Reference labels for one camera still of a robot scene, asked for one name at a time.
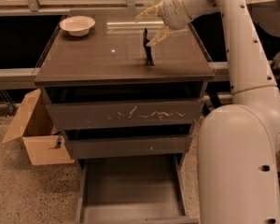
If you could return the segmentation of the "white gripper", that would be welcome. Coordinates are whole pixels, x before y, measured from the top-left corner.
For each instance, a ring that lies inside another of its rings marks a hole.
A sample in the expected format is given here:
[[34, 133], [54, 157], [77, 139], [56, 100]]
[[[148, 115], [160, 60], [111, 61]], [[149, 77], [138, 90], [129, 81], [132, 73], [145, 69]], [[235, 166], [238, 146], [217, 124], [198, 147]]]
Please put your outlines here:
[[161, 16], [165, 25], [147, 43], [153, 47], [171, 35], [173, 30], [180, 30], [192, 21], [188, 12], [190, 0], [163, 0], [161, 5], [149, 7], [135, 17], [136, 22], [146, 18], [159, 18]]

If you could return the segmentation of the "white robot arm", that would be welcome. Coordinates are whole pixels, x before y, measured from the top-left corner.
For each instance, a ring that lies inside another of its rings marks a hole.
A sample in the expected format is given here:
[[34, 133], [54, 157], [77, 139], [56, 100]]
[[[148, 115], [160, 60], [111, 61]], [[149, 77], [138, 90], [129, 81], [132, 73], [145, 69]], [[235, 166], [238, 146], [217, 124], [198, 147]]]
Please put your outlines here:
[[137, 18], [163, 20], [150, 41], [156, 45], [216, 11], [222, 16], [232, 102], [214, 109], [199, 130], [201, 224], [280, 224], [280, 91], [246, 0], [162, 0]]

